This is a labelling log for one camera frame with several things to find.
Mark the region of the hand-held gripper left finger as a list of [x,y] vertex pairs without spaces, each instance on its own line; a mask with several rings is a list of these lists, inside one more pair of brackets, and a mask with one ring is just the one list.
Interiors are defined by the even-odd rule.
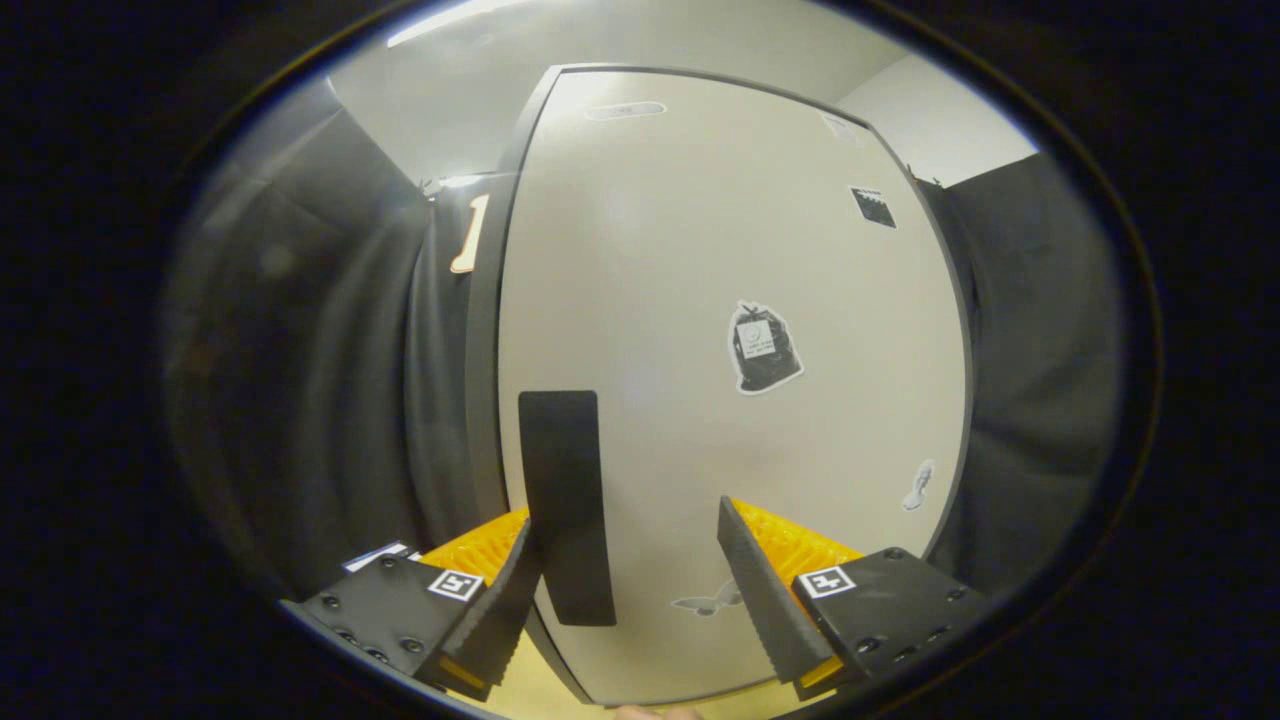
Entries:
[[541,562],[518,509],[420,553],[389,544],[362,556],[289,612],[424,685],[488,700],[532,610]]

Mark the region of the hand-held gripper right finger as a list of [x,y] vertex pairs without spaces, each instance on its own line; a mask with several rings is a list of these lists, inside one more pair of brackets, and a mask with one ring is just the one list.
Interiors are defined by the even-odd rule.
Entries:
[[717,539],[777,680],[800,700],[901,676],[989,611],[904,548],[859,553],[739,498],[721,498]]

